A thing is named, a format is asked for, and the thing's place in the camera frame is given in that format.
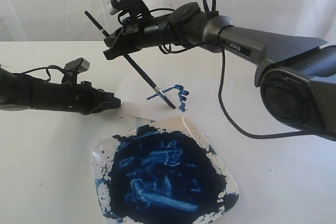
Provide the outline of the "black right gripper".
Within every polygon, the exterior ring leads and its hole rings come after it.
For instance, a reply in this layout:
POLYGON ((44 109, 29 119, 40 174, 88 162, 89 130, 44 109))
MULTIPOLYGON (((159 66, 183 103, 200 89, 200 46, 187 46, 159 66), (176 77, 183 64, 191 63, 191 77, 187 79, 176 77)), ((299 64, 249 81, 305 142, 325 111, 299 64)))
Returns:
POLYGON ((143 48, 175 44, 176 34, 168 24, 168 17, 160 16, 138 24, 124 25, 123 31, 115 31, 103 41, 107 47, 110 47, 103 51, 105 58, 114 60, 143 48))

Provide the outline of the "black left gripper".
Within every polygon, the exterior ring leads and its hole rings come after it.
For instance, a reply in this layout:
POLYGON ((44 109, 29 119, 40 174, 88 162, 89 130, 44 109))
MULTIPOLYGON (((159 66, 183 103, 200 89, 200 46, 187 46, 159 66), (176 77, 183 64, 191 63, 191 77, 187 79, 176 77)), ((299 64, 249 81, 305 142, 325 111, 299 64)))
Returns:
POLYGON ((36 110, 76 112, 83 115, 121 107, 114 93, 93 88, 88 82, 71 86, 31 78, 31 107, 36 110))

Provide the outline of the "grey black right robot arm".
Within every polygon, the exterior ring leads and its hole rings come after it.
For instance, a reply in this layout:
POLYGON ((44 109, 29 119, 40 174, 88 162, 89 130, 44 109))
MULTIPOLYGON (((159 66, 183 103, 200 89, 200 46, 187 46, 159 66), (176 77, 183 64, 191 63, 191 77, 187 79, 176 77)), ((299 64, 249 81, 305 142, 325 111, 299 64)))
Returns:
POLYGON ((108 60, 147 47, 172 53, 201 47, 231 52, 254 64, 255 86, 267 111, 294 128, 288 136, 317 135, 335 140, 335 46, 315 37, 289 36, 236 27, 215 6, 187 3, 154 17, 147 6, 108 3, 111 15, 124 16, 121 27, 107 35, 108 60))

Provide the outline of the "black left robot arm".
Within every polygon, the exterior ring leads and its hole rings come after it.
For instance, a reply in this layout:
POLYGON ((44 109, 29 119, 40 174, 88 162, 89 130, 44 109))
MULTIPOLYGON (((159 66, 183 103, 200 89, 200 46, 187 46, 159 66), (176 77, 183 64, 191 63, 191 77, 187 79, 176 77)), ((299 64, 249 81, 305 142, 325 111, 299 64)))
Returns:
POLYGON ((50 83, 23 73, 1 69, 1 110, 45 110, 82 115, 118 109, 114 93, 92 87, 91 82, 50 83))

